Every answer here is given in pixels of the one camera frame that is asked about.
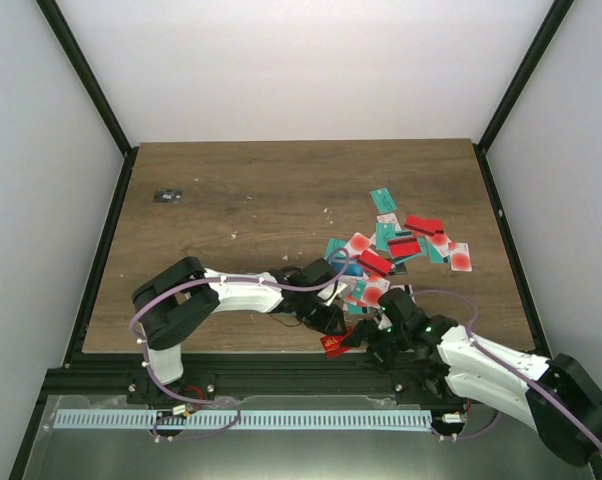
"gray floor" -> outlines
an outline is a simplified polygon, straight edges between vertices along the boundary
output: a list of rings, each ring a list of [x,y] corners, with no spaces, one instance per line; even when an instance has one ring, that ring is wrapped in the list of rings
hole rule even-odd
[[[118,401],[93,405],[113,408],[112,402]],[[53,413],[50,405],[26,479],[593,478],[589,469],[555,458],[532,430],[509,418],[486,436],[455,445],[425,433],[236,431],[156,445],[145,431],[53,430]],[[473,408],[470,426],[479,428],[490,414]]]

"red card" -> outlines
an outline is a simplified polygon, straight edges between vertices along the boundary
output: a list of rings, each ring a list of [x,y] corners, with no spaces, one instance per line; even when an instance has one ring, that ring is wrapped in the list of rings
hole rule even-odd
[[[438,218],[421,218],[416,215],[408,215],[405,221],[405,228],[413,232],[432,236],[436,233],[443,233],[443,222]]]
[[[388,240],[388,247],[393,258],[409,257],[421,253],[421,246],[416,237],[393,238]]]
[[[352,348],[341,346],[341,342],[345,337],[350,335],[350,332],[352,332],[352,327],[348,327],[348,333],[345,335],[326,335],[325,337],[321,337],[321,345],[323,345],[326,357],[338,357]]]
[[[390,273],[390,269],[392,268],[390,262],[370,250],[365,250],[361,256],[357,258],[357,263],[366,270],[381,275],[382,277],[385,277]]]

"white panel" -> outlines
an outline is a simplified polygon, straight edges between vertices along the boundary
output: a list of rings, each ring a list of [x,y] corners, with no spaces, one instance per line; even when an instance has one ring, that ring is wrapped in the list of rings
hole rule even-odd
[[[60,366],[120,159],[36,2],[0,0],[0,479]]]
[[[471,137],[551,0],[60,0],[130,141]]]
[[[550,346],[602,387],[602,2],[575,2],[489,156]]]

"wooden tabletop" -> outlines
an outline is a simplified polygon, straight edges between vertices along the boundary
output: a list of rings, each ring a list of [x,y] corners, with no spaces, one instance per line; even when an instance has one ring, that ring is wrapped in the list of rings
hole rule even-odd
[[[182,257],[218,271],[259,272],[304,266],[323,256],[331,237],[371,235],[378,213],[370,191],[382,187],[400,221],[408,213],[440,218],[452,240],[469,244],[473,266],[453,272],[417,258],[393,283],[467,295],[481,311],[477,333],[533,348],[470,141],[380,140],[142,145],[83,351],[136,351],[127,331],[131,294]],[[178,203],[156,203],[159,189],[183,194]],[[460,323],[470,315],[439,295],[417,303]],[[320,336],[267,315],[224,312],[210,316],[184,351],[314,352]]]

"black frame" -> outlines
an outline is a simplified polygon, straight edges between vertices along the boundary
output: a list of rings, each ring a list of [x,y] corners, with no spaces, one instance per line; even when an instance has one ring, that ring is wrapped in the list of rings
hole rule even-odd
[[[574,0],[555,0],[530,45],[480,142],[474,145],[486,190],[499,226],[505,250],[528,320],[535,352],[550,355],[519,256],[512,239],[486,154],[521,95],[543,53]],[[64,357],[64,367],[48,370],[34,406],[21,448],[10,475],[23,478],[41,416],[50,395],[127,395],[135,377],[143,373],[140,354],[86,354],[83,341],[96,301],[105,264],[114,238],[123,201],[138,153],[128,142],[110,104],[85,59],[55,0],[37,0],[61,47],[75,68],[97,111],[123,156],[123,164],[99,240],[83,298]],[[363,370],[363,354],[330,360],[322,354],[186,354],[184,363],[196,365],[220,395],[342,394],[387,395],[393,392],[392,376]],[[595,478],[602,480],[602,459],[591,462]]]

